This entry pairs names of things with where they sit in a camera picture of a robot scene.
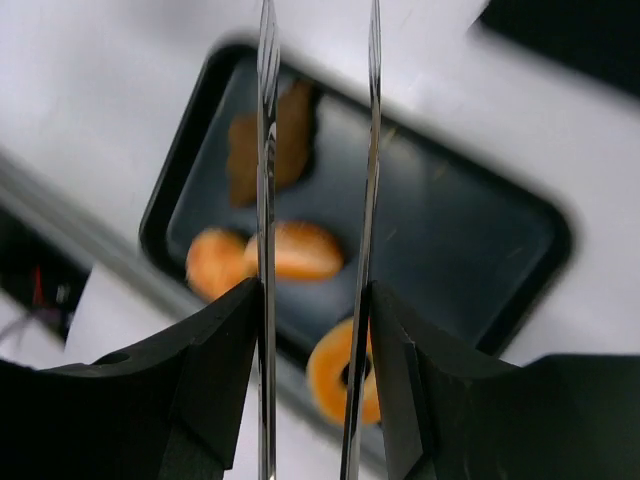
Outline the metal tongs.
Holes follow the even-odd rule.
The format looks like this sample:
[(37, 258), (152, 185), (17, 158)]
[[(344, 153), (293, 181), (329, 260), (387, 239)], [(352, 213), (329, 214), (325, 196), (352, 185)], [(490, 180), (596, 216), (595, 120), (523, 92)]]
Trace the metal tongs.
[[(357, 270), (357, 295), (347, 382), (340, 477), (357, 479), (360, 470), (364, 382), (371, 288), (369, 286), (373, 225), (379, 182), (381, 133), (380, 3), (371, 3), (368, 76), (371, 109), (364, 216)], [(280, 42), (274, 3), (262, 3), (257, 55), (257, 259), (263, 297), (259, 330), (260, 447), (258, 477), (276, 477), (276, 315), (275, 315), (275, 160), (277, 140)]]

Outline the sesame oval bun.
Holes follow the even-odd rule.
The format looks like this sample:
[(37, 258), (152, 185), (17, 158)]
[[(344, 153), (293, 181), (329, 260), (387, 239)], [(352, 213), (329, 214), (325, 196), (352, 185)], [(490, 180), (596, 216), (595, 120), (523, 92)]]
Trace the sesame oval bun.
[(324, 281), (345, 265), (339, 242), (328, 230), (303, 221), (274, 226), (275, 276), (293, 281)]

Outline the orange donut on tray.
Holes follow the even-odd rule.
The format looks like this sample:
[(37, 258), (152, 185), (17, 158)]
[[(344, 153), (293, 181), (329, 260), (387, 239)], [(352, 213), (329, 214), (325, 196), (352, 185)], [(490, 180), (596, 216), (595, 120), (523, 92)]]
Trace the orange donut on tray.
[[(342, 426), (345, 420), (352, 337), (353, 318), (349, 317), (317, 343), (306, 367), (307, 384), (314, 404), (326, 420), (338, 426)], [(364, 425), (377, 424), (381, 420), (372, 353), (371, 339), (367, 338), (362, 400)]]

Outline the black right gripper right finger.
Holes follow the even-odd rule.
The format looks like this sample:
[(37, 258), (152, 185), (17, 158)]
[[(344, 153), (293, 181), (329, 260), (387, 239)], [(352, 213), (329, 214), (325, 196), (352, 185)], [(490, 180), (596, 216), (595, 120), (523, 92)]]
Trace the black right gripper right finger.
[(392, 479), (635, 479), (639, 360), (515, 366), (422, 320), (374, 283), (370, 328)]

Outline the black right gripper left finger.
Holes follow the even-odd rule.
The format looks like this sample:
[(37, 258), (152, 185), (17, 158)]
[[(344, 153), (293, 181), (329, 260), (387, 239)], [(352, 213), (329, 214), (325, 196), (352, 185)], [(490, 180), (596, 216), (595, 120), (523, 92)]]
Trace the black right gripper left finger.
[(220, 479), (234, 462), (256, 280), (92, 364), (1, 365), (5, 479)]

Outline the round golden bun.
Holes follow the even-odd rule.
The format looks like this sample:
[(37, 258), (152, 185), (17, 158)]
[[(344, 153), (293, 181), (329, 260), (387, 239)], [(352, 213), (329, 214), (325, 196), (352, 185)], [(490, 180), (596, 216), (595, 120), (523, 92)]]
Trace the round golden bun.
[(256, 275), (245, 259), (245, 239), (235, 232), (206, 229), (192, 241), (187, 253), (186, 280), (191, 289), (212, 302)]

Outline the black baking tray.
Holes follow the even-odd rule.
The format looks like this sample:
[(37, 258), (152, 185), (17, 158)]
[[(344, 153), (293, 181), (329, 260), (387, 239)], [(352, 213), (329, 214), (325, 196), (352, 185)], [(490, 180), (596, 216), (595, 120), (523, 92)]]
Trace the black baking tray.
[[(256, 109), (256, 50), (213, 52), (196, 82), (139, 230), (151, 262), (176, 280), (208, 227), (251, 235), (253, 207), (235, 208), (226, 178), (232, 120)], [(277, 348), (304, 367), (318, 341), (353, 312), (363, 217), (368, 109), (315, 83), (312, 159), (276, 196), (278, 220), (329, 230), (346, 258), (321, 282), (277, 285)], [(550, 203), (434, 140), (383, 124), (370, 276), (425, 320), (494, 354), (565, 264), (569, 226)]]

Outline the aluminium front rail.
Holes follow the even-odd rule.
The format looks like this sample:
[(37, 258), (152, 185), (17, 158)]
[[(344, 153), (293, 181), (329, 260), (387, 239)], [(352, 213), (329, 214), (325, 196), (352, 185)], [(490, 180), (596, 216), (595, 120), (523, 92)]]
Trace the aluminium front rail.
[[(95, 360), (202, 308), (201, 300), (153, 267), (136, 245), (7, 155), (1, 157), (1, 203), (92, 266), (65, 362)], [(276, 380), (278, 478), (337, 478), (342, 433), (312, 406), (303, 368), (278, 354)]]

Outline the black place mat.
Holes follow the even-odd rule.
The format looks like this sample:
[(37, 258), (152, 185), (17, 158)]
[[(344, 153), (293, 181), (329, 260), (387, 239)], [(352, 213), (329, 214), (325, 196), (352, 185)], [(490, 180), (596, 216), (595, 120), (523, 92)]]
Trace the black place mat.
[(550, 61), (639, 96), (639, 2), (490, 1), (482, 26)]

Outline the brown chocolate croissant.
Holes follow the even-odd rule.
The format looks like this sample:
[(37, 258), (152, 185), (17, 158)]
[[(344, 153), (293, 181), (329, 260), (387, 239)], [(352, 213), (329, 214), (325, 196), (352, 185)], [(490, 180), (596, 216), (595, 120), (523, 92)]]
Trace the brown chocolate croissant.
[[(295, 184), (310, 159), (311, 137), (315, 122), (314, 86), (297, 79), (280, 96), (277, 108), (275, 189)], [(258, 161), (257, 115), (234, 118), (228, 132), (229, 156), (226, 173), (229, 199), (234, 207), (245, 207), (257, 198)]]

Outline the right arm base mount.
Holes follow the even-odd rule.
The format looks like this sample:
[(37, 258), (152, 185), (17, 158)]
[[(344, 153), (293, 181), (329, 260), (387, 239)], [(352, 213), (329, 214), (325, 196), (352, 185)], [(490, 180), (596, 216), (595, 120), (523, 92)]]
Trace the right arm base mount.
[(1, 210), (1, 292), (24, 309), (1, 339), (38, 325), (65, 344), (91, 268), (16, 215)]

